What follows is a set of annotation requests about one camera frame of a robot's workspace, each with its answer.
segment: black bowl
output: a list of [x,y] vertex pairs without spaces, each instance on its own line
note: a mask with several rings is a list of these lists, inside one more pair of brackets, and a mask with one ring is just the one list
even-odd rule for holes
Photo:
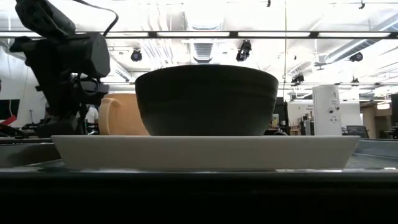
[[278,80],[230,65],[184,65],[136,80],[142,121],[153,136],[260,136],[275,107]]

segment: chair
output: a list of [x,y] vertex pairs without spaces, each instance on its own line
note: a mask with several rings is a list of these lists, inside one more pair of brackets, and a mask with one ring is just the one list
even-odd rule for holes
[[361,138],[369,138],[368,130],[365,126],[347,125],[347,133],[350,136],[360,136]]

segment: mug handle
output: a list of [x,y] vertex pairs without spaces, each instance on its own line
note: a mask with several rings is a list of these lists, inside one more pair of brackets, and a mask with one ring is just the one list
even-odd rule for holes
[[104,135],[111,135],[111,130],[109,129],[109,111],[111,106],[120,106],[120,102],[112,98],[102,98],[101,105],[99,106],[99,133]]

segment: red object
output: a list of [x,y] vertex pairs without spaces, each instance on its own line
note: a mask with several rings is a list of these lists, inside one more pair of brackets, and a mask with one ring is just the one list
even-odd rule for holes
[[9,117],[7,120],[3,121],[0,124],[4,124],[4,125],[10,125],[12,124],[12,122],[16,121],[17,117],[15,115],[12,115],[11,117]]

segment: white plate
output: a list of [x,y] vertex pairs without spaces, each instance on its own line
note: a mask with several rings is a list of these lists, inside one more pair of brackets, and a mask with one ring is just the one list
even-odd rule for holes
[[53,136],[72,169],[342,169],[357,136]]

